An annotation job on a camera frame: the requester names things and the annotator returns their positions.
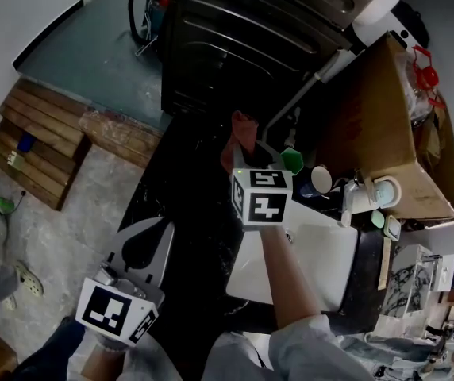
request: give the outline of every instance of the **white sink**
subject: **white sink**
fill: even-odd
[[[357,230],[291,201],[283,228],[305,278],[321,297],[321,310],[340,309],[357,246]],[[227,294],[273,303],[259,232],[246,232],[227,284]]]

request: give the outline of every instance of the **cardboard box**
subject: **cardboard box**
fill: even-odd
[[[414,146],[394,55],[402,46],[382,36],[331,84],[334,115],[317,149],[317,163],[333,176],[361,169],[373,179],[394,176],[402,200],[387,211],[397,218],[454,217],[454,136],[448,111],[441,126],[440,159],[427,171]]]

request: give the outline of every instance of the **black countertop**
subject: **black countertop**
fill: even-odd
[[[162,344],[182,376],[199,379],[207,354],[225,330],[271,333],[272,305],[225,293],[243,239],[230,203],[229,175],[220,153],[230,125],[204,117],[176,116],[137,186],[120,229],[155,216],[175,223],[175,239],[162,289],[166,300],[150,333]],[[320,202],[308,206],[324,210]],[[351,275],[339,312],[328,314],[335,333],[373,330],[385,291],[377,291],[383,235],[363,219]]]

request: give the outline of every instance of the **sandal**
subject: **sandal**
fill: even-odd
[[[40,280],[21,261],[17,261],[14,266],[23,285],[35,296],[42,296],[44,287],[42,287]]]
[[[16,310],[17,309],[17,302],[15,301],[15,297],[13,295],[5,298],[3,300],[3,306],[8,310]]]

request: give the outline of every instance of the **black appliance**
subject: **black appliance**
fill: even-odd
[[[171,0],[158,41],[162,109],[265,125],[340,48],[371,0]]]

